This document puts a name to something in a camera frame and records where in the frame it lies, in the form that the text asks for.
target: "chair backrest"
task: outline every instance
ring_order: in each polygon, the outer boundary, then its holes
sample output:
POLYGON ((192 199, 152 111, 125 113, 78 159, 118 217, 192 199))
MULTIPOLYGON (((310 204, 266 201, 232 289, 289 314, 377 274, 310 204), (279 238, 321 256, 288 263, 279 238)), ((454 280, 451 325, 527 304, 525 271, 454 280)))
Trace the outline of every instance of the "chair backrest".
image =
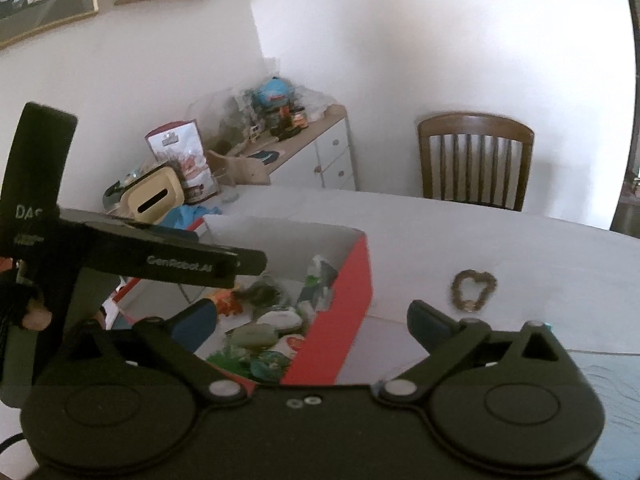
POLYGON ((533 139, 524 124, 489 114, 451 113, 422 121, 418 140, 424 197, 436 198, 434 188, 439 187, 441 200, 449 195, 454 202, 522 211, 533 139))

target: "white wall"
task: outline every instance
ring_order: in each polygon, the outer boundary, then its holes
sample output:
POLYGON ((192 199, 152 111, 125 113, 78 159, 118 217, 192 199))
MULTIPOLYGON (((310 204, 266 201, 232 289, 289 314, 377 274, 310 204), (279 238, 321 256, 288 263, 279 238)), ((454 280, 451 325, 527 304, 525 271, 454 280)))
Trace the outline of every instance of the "white wall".
POLYGON ((72 112, 60 203, 92 210, 150 155, 146 133, 201 95, 266 73, 249 0, 98 5, 94 18, 0 51, 0 174, 25 102, 72 112))
POLYGON ((536 133, 525 210, 608 228, 634 106, 628 0, 252 0, 263 54, 348 108, 363 190, 420 196, 415 121, 536 133), (407 153, 413 153, 406 164, 407 153))

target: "metal screw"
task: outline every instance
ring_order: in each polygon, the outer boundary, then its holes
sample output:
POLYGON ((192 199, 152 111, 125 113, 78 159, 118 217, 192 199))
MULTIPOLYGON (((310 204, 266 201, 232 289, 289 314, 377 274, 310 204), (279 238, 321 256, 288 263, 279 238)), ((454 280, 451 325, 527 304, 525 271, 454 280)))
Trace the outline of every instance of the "metal screw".
POLYGON ((292 410, 299 410, 305 407, 305 403, 300 399, 288 399, 286 405, 287 408, 291 408, 292 410))
POLYGON ((418 391, 418 386, 406 379, 394 379, 385 384, 385 391, 395 397, 408 397, 418 391))
POLYGON ((322 397, 318 397, 317 395, 309 395, 305 397, 305 404, 309 406, 317 406, 318 404, 322 404, 322 397))
POLYGON ((216 397, 235 397, 242 391, 240 384, 230 381, 229 379, 220 379, 213 381, 209 385, 209 392, 216 397))

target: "red box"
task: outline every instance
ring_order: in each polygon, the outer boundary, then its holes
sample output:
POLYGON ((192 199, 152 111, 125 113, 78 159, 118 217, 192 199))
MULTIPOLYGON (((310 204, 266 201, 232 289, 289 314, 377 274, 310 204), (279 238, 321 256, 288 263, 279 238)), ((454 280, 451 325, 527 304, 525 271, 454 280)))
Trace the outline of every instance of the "red box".
MULTIPOLYGON (((366 235, 341 226, 219 215, 205 216, 190 230, 198 233, 202 243, 264 251, 267 271, 276 279, 303 283, 316 254, 338 270, 330 309, 318 313, 282 380, 282 384, 334 384, 372 298, 366 235)), ((134 280, 114 301, 131 321, 148 316, 168 319, 203 291, 196 286, 134 280)))

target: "wooden chair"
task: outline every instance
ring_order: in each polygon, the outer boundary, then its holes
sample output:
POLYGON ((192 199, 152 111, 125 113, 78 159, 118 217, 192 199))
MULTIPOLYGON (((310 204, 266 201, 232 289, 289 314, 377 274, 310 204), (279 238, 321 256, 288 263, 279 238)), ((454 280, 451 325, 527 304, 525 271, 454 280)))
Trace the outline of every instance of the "wooden chair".
POLYGON ((522 211, 533 139, 524 124, 489 114, 451 113, 422 121, 418 140, 424 197, 522 211))

